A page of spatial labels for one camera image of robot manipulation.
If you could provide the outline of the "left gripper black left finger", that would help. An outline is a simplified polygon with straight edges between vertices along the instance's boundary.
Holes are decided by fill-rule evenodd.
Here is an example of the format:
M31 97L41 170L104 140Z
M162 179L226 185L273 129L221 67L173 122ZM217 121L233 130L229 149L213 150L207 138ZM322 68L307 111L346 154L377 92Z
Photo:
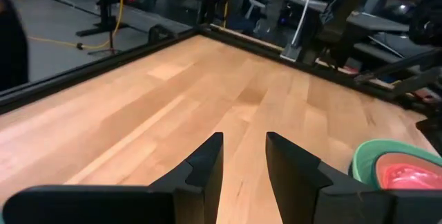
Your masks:
M223 178L216 132L150 185L40 185L3 206L4 223L215 223Z

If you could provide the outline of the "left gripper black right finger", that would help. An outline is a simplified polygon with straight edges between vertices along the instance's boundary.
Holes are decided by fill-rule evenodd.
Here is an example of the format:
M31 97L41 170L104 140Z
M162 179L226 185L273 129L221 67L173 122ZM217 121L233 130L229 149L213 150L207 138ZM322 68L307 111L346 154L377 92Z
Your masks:
M266 137L267 168L283 223L440 223L441 191L375 189L278 133Z

